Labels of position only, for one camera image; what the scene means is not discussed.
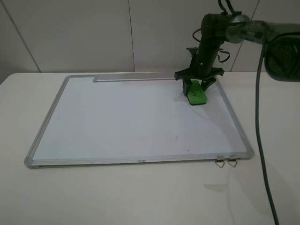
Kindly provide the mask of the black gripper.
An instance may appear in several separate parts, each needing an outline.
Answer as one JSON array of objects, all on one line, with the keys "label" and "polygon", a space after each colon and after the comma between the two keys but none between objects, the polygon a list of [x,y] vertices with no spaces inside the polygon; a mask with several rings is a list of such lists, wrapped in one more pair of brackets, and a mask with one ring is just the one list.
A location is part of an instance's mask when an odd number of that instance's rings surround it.
[{"label": "black gripper", "polygon": [[187,48],[191,53],[192,59],[188,68],[177,71],[174,74],[175,80],[182,79],[183,94],[187,97],[190,88],[193,86],[191,79],[202,80],[201,88],[206,91],[211,85],[216,82],[217,75],[223,76],[222,68],[213,67],[217,57],[218,48]]}]

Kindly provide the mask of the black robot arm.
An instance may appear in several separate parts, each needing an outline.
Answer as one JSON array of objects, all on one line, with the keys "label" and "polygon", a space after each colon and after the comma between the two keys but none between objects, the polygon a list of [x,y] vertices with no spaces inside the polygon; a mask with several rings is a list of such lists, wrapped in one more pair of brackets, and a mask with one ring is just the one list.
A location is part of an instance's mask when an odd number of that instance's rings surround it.
[{"label": "black robot arm", "polygon": [[213,64],[224,42],[239,44],[246,40],[262,45],[264,66],[268,75],[277,81],[300,80],[300,26],[294,23],[252,21],[241,12],[207,14],[201,27],[199,46],[189,48],[192,55],[187,69],[175,72],[175,79],[183,81],[183,93],[188,95],[192,80],[201,80],[207,90],[215,76],[223,75]]}]

